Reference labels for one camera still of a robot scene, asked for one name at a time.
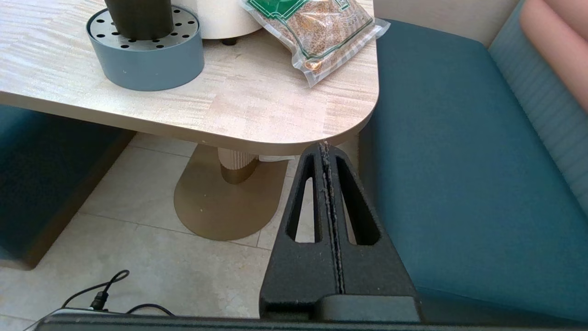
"table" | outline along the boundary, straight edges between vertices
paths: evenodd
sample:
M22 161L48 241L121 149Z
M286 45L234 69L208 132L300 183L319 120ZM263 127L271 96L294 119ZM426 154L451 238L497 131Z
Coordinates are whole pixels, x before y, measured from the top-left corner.
M359 2L373 14L372 0ZM286 162L258 155L343 143L378 98L374 42L310 89L290 52L264 30L235 46L204 41L200 76L140 92L111 83L96 59L85 24L103 1L0 4L0 103L198 143L174 202L182 223L210 239L248 236L275 213Z

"perforated tray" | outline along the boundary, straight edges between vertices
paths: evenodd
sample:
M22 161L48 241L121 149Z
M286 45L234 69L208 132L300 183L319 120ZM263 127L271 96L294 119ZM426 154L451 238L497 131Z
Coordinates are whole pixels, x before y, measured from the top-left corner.
M204 67L200 24L190 11L172 6L174 29L154 40L121 35L107 9L86 25L90 41L106 77L121 87L158 91L196 78Z

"teal seat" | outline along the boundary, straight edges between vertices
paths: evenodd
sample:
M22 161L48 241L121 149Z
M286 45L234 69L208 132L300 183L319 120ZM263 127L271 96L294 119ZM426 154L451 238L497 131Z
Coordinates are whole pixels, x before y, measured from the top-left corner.
M0 266L36 266L134 133L0 105Z
M588 322L587 217L492 57L391 23L360 172L425 316Z

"black cable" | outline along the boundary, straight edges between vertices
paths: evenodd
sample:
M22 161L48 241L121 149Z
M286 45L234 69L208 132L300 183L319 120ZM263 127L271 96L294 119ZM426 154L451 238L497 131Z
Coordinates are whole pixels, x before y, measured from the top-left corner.
M99 288L100 288L100 287L102 287L102 286L106 286L106 288L104 288L104 291L101 291L101 292L99 292L98 294L100 295L101 293L104 293L104 294L106 294L106 296L105 296L105 297L108 297L107 291L108 291L108 289L110 289L110 286L111 286L112 284L116 283L116 282L120 282L121 280L123 280L123 279L127 278L127 276L129 276L129 273L130 273L130 272L129 272L129 270L122 270L122 271L119 271L119 272L118 272L116 275L114 275L114 277L113 277L112 279L110 279L110 281L108 281L108 282L106 282L106 283L98 284L98 285L96 285L96 286L92 286L92 287L89 287L89 288L87 288L87 289L85 289L85 290L81 290L80 292L77 292L76 294L72 295L72 296L71 296L71 297L69 297L67 300L65 300L65 302L63 303L63 305L61 306L61 308L62 308L62 309L63 309L63 308L66 308L66 307L67 307L67 305L68 305L68 303L69 303L71 300L75 299L76 297L78 297L78 296L80 296L80 295L82 295L82 294L84 294L84 293L90 292L91 290L99 289Z
M169 310L165 309L164 307L158 305L158 304L154 304L154 303L144 303L144 304L140 304L139 306L135 306L133 308L131 308L128 312L126 312L125 314L130 314L136 310L142 309L142 308L147 308L147 307L151 307L151 308L157 308L159 310L161 310L162 312L168 314L169 316L175 316L174 314L172 314L172 312L170 312Z

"vacuum-sealed bag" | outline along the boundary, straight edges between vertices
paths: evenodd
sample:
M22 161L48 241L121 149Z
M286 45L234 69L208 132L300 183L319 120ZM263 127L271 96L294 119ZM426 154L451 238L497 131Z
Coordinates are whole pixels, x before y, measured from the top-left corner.
M292 65L314 86L383 35L390 23L356 0L241 0L243 7L292 51Z

